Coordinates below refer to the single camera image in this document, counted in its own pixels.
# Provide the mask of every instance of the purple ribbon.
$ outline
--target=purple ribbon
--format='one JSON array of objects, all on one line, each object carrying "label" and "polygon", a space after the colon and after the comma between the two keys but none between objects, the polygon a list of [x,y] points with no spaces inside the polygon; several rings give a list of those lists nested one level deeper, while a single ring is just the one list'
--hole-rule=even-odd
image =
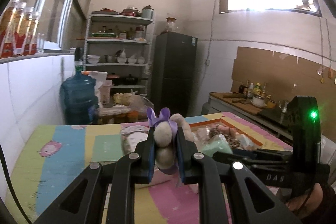
[{"label": "purple ribbon", "polygon": [[[151,107],[147,108],[147,118],[148,118],[149,126],[154,127],[154,128],[156,128],[157,125],[160,122],[168,122],[169,126],[171,128],[171,131],[173,133],[172,142],[174,141],[174,139],[176,138],[176,134],[177,134],[177,123],[174,122],[174,121],[171,121],[169,119],[170,118],[170,110],[169,110],[168,107],[165,107],[165,108],[161,109],[160,115],[159,115],[158,118],[155,116],[154,110]],[[168,168],[168,169],[160,169],[159,168],[159,170],[161,172],[165,173],[166,175],[172,175],[172,174],[176,173],[177,170],[178,170],[176,158],[175,158],[174,164],[170,168]]]}]

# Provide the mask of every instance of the wooden cutting board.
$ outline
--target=wooden cutting board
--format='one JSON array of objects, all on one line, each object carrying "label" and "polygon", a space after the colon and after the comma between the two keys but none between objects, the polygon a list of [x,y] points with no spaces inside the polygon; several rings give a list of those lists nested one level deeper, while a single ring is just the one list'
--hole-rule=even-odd
[{"label": "wooden cutting board", "polygon": [[255,107],[254,105],[252,105],[251,103],[248,103],[246,105],[242,104],[242,103],[233,103],[232,102],[232,99],[234,98],[239,98],[241,97],[242,94],[236,94],[236,93],[220,93],[220,92],[210,92],[210,95],[223,101],[223,102],[226,102],[230,105],[233,105],[251,115],[257,115],[261,110],[262,108],[258,108],[258,107]]}]

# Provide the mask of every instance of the plush toy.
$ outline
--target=plush toy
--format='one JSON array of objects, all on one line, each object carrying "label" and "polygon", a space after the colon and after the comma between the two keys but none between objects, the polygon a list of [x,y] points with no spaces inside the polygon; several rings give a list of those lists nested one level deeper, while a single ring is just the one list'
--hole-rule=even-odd
[{"label": "plush toy", "polygon": [[194,141],[189,124],[181,114],[170,117],[170,110],[165,107],[159,117],[155,116],[152,108],[147,109],[148,123],[154,127],[154,140],[158,146],[156,152],[156,165],[165,174],[172,175],[177,172],[177,155],[172,143],[177,134],[177,127],[182,127],[185,139]]}]

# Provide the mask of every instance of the silver screw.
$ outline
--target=silver screw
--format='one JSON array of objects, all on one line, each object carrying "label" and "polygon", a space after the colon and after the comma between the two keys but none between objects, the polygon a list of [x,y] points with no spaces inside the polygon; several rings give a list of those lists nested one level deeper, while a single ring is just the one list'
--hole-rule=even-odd
[{"label": "silver screw", "polygon": [[235,161],[233,164],[232,164],[233,168],[234,169],[237,169],[237,170],[241,170],[243,168],[243,164],[239,161]]},{"label": "silver screw", "polygon": [[90,169],[98,169],[99,168],[99,163],[98,162],[93,162],[90,164]]},{"label": "silver screw", "polygon": [[201,160],[202,158],[204,158],[204,155],[201,152],[197,152],[194,154],[194,158],[197,160]]},{"label": "silver screw", "polygon": [[128,155],[128,157],[129,157],[131,160],[135,160],[135,159],[139,158],[139,154],[133,152],[133,153],[130,153],[130,154]]}]

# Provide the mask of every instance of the shelf board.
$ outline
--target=shelf board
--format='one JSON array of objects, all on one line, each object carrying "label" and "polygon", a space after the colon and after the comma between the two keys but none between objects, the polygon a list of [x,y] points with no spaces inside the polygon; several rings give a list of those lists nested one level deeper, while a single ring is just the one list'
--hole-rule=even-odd
[{"label": "shelf board", "polygon": [[88,43],[132,43],[138,45],[149,45],[148,41],[137,41],[137,40],[128,40],[128,39],[113,39],[113,38],[97,38],[97,39],[87,39]]},{"label": "shelf board", "polygon": [[92,22],[124,22],[136,25],[147,26],[153,22],[152,19],[143,17],[131,17],[121,15],[91,15]]},{"label": "shelf board", "polygon": [[113,85],[112,89],[135,89],[135,88],[145,88],[144,85]]},{"label": "shelf board", "polygon": [[85,64],[86,67],[97,67],[97,66],[145,66],[146,64],[121,64],[121,63],[96,63],[96,64]]}]

